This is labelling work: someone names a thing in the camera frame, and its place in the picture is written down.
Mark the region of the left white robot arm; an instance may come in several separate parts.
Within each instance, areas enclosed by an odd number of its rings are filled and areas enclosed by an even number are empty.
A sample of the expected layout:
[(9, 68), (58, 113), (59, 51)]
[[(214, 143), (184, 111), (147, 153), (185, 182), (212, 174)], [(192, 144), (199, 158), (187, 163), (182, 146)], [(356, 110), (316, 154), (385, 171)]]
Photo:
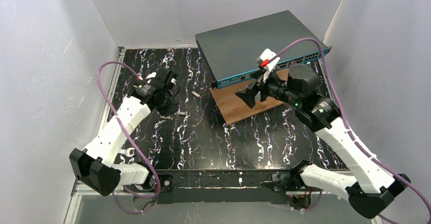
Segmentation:
[(116, 156), (139, 123), (156, 110), (161, 116), (178, 111), (172, 88), (178, 82), (173, 71), (161, 69), (138, 80), (101, 132), (83, 149), (73, 149), (69, 159), (77, 180), (102, 196), (118, 186), (149, 183), (160, 179), (151, 163), (115, 164)]

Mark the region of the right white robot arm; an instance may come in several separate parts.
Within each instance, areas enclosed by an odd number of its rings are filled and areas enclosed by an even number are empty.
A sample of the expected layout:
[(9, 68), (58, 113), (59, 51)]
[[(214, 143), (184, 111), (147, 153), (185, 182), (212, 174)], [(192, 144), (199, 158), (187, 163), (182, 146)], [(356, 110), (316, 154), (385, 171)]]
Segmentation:
[(330, 98), (318, 92), (319, 76), (307, 65), (295, 65), (282, 80), (267, 68), (252, 74), (253, 81), (235, 92), (250, 108), (256, 95), (291, 105), (296, 117), (324, 140), (342, 159), (351, 176), (324, 170), (302, 161), (290, 172), (301, 186), (316, 187), (349, 202), (361, 216), (380, 214), (411, 182), (405, 174), (392, 174), (380, 167), (376, 158), (345, 128), (340, 110)]

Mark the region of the wooden base board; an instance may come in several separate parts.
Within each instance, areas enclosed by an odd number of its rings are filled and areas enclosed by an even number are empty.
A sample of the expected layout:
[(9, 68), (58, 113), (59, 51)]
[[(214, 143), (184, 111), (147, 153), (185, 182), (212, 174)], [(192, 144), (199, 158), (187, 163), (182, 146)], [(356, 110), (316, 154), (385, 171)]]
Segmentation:
[(245, 89), (250, 82), (254, 81), (254, 79), (250, 79), (224, 88), (209, 90), (226, 124), (239, 122), (283, 104), (283, 102), (268, 97), (264, 102), (256, 100), (255, 107), (249, 108), (243, 100), (235, 95), (235, 92)]

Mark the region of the grey teal network switch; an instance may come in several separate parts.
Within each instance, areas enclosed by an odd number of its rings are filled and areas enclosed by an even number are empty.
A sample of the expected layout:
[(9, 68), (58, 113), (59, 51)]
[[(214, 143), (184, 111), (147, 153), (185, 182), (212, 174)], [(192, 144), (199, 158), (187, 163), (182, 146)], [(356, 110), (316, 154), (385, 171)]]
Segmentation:
[(195, 35), (199, 51), (213, 75), (212, 89), (250, 79), (265, 49), (280, 52), (301, 38), (317, 36), (292, 12), (282, 11)]

